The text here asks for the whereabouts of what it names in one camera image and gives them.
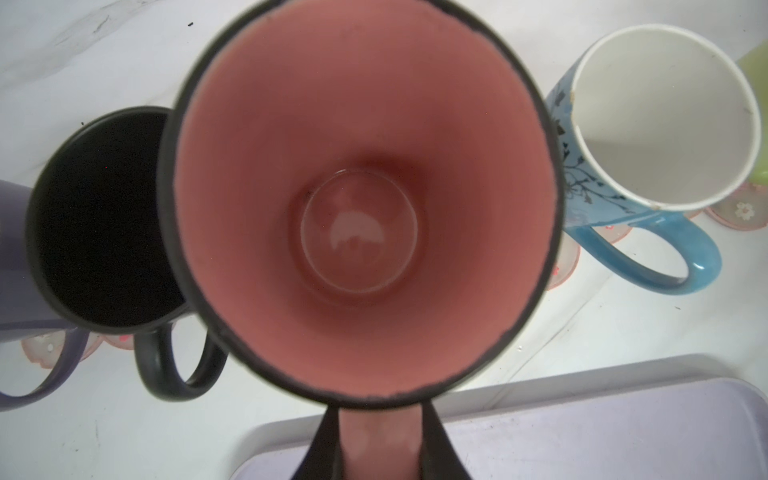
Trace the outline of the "pink mug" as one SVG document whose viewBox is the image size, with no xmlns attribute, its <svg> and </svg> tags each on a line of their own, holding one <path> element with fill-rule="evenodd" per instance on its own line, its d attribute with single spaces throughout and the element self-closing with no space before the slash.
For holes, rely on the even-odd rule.
<svg viewBox="0 0 768 480">
<path fill-rule="evenodd" d="M 493 361 L 551 276 L 554 125 L 451 1 L 263 1 L 161 143 L 162 237 L 219 344 L 339 410 L 343 479 L 422 479 L 423 402 Z"/>
</svg>

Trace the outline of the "lilac tray mat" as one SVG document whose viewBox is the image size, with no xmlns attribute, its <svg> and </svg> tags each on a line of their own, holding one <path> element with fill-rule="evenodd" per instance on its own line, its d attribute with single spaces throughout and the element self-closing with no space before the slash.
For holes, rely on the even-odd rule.
<svg viewBox="0 0 768 480">
<path fill-rule="evenodd" d="M 475 479 L 764 479 L 767 400 L 709 378 L 446 421 Z"/>
</svg>

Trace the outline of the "cream mug purple handle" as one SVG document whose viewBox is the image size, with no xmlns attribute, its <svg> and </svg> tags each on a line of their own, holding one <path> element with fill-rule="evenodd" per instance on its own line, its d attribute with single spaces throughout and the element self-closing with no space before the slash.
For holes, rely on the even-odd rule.
<svg viewBox="0 0 768 480">
<path fill-rule="evenodd" d="M 56 314 L 32 278 L 26 257 L 25 215 L 31 189 L 1 183 L 1 342 L 26 340 L 62 332 L 64 344 L 57 363 L 33 391 L 1 394 L 3 412 L 25 407 L 52 394 L 70 377 L 86 350 L 89 332 Z"/>
</svg>

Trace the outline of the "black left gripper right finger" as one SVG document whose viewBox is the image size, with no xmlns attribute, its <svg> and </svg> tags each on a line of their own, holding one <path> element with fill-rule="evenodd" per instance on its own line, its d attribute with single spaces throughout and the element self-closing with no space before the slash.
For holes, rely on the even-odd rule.
<svg viewBox="0 0 768 480">
<path fill-rule="evenodd" d="M 420 454 L 423 480 L 470 480 L 431 402 L 423 402 L 423 441 Z"/>
</svg>

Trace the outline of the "black mug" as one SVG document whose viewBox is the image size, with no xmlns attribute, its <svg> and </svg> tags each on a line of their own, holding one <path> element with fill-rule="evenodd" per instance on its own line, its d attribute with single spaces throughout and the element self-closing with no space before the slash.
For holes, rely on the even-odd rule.
<svg viewBox="0 0 768 480">
<path fill-rule="evenodd" d="M 156 198 L 170 110 L 137 106 L 82 126 L 51 156 L 31 193 L 25 243 L 32 277 L 65 319 L 99 334 L 129 335 L 145 388 L 165 401 L 207 393 L 228 355 L 207 336 L 183 377 L 172 343 L 190 313 L 169 264 Z"/>
</svg>

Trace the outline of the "white mug blue handle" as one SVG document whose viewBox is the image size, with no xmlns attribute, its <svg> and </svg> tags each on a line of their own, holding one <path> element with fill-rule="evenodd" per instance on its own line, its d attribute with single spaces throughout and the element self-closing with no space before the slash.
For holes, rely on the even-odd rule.
<svg viewBox="0 0 768 480">
<path fill-rule="evenodd" d="M 720 48 L 671 25 L 624 28 L 591 45 L 547 95 L 565 181 L 564 230 L 687 213 L 753 170 L 761 117 Z"/>
</svg>

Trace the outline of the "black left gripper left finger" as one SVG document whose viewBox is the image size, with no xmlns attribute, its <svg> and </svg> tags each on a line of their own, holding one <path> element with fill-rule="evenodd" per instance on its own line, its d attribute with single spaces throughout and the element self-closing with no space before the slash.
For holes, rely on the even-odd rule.
<svg viewBox="0 0 768 480">
<path fill-rule="evenodd" d="M 339 410 L 329 407 L 291 477 L 292 480 L 342 480 L 344 473 L 340 446 Z"/>
</svg>

